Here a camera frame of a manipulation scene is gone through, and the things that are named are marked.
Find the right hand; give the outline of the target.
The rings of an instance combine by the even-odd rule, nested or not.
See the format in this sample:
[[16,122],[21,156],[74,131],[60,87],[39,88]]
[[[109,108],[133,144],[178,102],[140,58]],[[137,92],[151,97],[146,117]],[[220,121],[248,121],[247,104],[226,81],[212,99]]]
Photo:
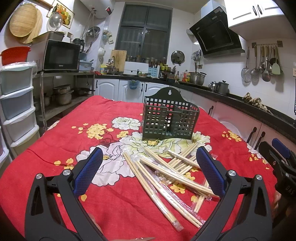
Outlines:
[[279,206],[280,199],[281,199],[281,194],[278,191],[276,191],[274,193],[273,203],[271,205],[273,219],[277,216],[278,206]]

